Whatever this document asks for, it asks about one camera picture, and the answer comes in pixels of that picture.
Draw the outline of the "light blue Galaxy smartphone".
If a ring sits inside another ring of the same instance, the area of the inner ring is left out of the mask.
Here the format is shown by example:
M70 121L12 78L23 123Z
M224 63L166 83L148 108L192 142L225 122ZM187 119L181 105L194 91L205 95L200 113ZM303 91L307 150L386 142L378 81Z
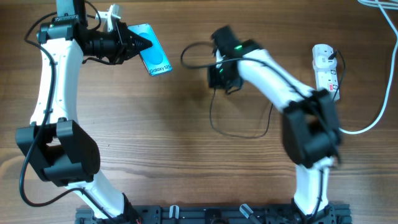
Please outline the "light blue Galaxy smartphone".
M141 59L150 76L158 76L172 71L172 65L156 37L153 28L149 24L128 26L128 29L152 42L152 47L140 53Z

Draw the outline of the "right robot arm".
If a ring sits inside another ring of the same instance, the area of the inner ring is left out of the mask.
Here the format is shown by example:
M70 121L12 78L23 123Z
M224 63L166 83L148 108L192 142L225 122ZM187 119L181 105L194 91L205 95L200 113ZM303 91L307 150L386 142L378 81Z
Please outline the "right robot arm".
M305 222L319 220L329 207L328 176L342 141L330 94L298 81L257 42L241 42L230 26L216 30L211 40L216 62L208 67L210 88L229 95L249 82L281 113L282 144L296 165L294 206Z

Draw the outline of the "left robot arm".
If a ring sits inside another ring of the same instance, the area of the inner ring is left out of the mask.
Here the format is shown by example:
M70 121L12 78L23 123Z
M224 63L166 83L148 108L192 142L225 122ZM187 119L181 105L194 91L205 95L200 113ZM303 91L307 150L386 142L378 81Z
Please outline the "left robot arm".
M33 46L42 54L37 104L28 127L16 131L24 154L23 168L32 167L44 182L77 194L89 206L79 223L141 223L127 197L100 169L97 143L78 124L76 99L81 66L89 60L120 65L152 46L128 29L121 8L113 4L96 11L89 27L88 1L57 1L55 12L35 22Z

